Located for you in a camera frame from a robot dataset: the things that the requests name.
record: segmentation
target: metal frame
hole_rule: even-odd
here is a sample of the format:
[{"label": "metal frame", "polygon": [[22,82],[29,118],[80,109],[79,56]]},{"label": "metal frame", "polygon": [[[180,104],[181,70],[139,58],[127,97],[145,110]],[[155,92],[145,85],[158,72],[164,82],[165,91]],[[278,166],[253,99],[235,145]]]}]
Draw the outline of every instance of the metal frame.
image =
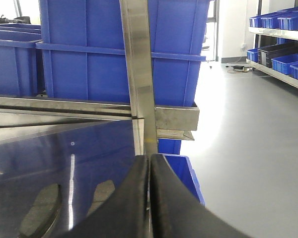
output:
[{"label": "metal frame", "polygon": [[[190,131],[197,130],[200,112],[196,105],[155,108],[159,138],[193,139]],[[131,107],[128,104],[0,97],[0,127],[131,119]]]},{"label": "metal frame", "polygon": [[249,32],[258,35],[280,37],[298,41],[298,31],[249,27]]},{"label": "metal frame", "polygon": [[144,119],[145,151],[158,152],[147,0],[120,0],[133,118]]},{"label": "metal frame", "polygon": [[14,8],[15,8],[15,14],[17,17],[22,16],[22,10],[19,0],[13,0]]},{"label": "metal frame", "polygon": [[289,85],[291,85],[291,86],[298,89],[298,80],[297,79],[292,78],[290,76],[287,76],[285,74],[279,73],[279,72],[277,72],[277,71],[275,71],[271,68],[268,68],[268,67],[263,66],[261,64],[258,64],[256,62],[250,61],[248,59],[246,60],[246,62],[251,67],[256,68],[256,69],[258,69],[258,70],[260,70],[260,71],[262,71],[266,74],[269,74],[270,76],[273,76],[273,77],[275,77],[275,78],[277,78],[277,79],[279,79],[279,80],[281,80],[281,81],[283,81],[283,82],[285,82],[285,83],[287,83],[287,84],[289,84]]}]

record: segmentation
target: dark reflective surface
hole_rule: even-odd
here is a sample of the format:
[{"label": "dark reflective surface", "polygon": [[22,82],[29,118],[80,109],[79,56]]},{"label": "dark reflective surface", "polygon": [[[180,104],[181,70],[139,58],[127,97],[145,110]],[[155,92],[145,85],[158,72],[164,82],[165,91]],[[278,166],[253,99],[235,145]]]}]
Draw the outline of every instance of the dark reflective surface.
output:
[{"label": "dark reflective surface", "polygon": [[0,129],[0,238],[19,235],[41,189],[61,186],[62,205],[50,234],[83,220],[99,183],[118,187],[134,162],[131,121]]}]

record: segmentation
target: metal shelf edge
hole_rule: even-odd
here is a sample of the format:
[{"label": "metal shelf edge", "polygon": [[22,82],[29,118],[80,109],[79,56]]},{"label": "metal shelf edge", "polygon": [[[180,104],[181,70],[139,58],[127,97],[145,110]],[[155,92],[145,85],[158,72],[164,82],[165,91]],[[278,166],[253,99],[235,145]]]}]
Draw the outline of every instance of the metal shelf edge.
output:
[{"label": "metal shelf edge", "polygon": [[279,80],[281,80],[281,81],[283,81],[283,82],[285,82],[285,83],[287,83],[287,84],[289,84],[289,85],[291,85],[291,86],[293,86],[293,87],[295,87],[295,88],[298,89],[298,80],[297,79],[292,78],[292,77],[290,77],[288,75],[279,73],[279,72],[277,72],[277,71],[275,71],[275,70],[273,70],[271,68],[265,67],[265,66],[263,66],[261,64],[258,64],[256,62],[253,62],[253,61],[251,61],[249,59],[247,59],[246,62],[251,67],[253,67],[255,69],[258,69],[259,71],[262,71],[262,72],[264,72],[266,74],[269,74],[270,76],[273,76],[276,79],[279,79]]},{"label": "metal shelf edge", "polygon": [[298,31],[288,31],[288,30],[269,29],[269,28],[257,28],[257,27],[249,27],[248,30],[249,30],[249,32],[255,33],[258,35],[280,37],[280,38],[298,41]]}]

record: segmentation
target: glossy black surface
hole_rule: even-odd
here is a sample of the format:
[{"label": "glossy black surface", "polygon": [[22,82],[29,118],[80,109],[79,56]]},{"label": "glossy black surface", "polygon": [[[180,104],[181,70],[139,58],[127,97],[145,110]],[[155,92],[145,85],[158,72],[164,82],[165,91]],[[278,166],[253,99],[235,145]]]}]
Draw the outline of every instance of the glossy black surface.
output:
[{"label": "glossy black surface", "polygon": [[143,238],[148,197],[148,160],[137,156],[121,186],[61,238]]},{"label": "glossy black surface", "polygon": [[96,186],[118,187],[134,162],[131,121],[0,129],[0,238],[19,235],[40,190],[61,186],[55,237],[86,218]]}]

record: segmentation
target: vertical metal post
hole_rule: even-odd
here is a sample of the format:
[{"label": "vertical metal post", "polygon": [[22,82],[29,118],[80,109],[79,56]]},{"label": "vertical metal post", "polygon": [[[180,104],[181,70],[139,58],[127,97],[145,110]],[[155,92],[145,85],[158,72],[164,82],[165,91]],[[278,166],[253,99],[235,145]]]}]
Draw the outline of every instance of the vertical metal post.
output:
[{"label": "vertical metal post", "polygon": [[[263,6],[263,0],[258,0],[258,8],[257,8],[257,15],[258,16],[262,14],[262,6]],[[259,45],[260,45],[260,36],[255,35],[254,48],[258,48]]]},{"label": "vertical metal post", "polygon": [[295,0],[295,6],[298,6],[298,0]]},{"label": "vertical metal post", "polygon": [[132,117],[144,119],[148,156],[157,153],[147,0],[120,0]]},{"label": "vertical metal post", "polygon": [[19,0],[13,0],[15,13],[17,17],[22,16],[21,6]]}]

